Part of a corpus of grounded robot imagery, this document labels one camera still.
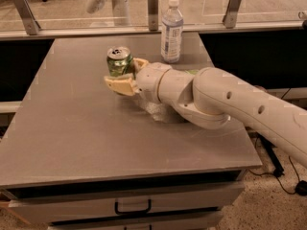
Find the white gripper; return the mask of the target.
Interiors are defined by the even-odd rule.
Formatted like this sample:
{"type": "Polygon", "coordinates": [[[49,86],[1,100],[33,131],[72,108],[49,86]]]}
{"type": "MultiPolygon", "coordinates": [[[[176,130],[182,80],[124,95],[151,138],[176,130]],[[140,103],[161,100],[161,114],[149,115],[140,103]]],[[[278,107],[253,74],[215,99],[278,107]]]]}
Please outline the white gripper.
{"type": "Polygon", "coordinates": [[[158,86],[164,74],[172,69],[171,65],[160,62],[150,63],[143,58],[135,57],[133,59],[134,73],[125,74],[118,77],[104,76],[106,86],[121,95],[133,96],[139,92],[139,95],[155,104],[159,104],[158,86]]]}

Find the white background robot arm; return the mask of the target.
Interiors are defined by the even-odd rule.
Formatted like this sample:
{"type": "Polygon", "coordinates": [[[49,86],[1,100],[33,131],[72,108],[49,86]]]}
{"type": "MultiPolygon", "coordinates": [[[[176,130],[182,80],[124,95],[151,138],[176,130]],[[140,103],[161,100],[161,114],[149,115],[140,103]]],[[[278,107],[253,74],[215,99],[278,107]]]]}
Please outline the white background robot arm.
{"type": "MultiPolygon", "coordinates": [[[[106,4],[106,0],[86,0],[87,13],[100,11],[106,4]]],[[[113,23],[115,26],[130,26],[129,0],[110,0],[113,23]]]]}

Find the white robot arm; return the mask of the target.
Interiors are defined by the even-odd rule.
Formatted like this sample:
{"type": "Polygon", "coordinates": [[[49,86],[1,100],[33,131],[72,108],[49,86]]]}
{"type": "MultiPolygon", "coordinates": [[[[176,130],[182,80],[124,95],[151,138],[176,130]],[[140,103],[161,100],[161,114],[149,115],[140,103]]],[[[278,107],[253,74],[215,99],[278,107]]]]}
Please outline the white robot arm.
{"type": "Polygon", "coordinates": [[[307,111],[225,70],[205,67],[191,74],[137,58],[132,73],[104,80],[116,93],[167,104],[198,127],[218,129],[235,118],[307,167],[307,111]]]}

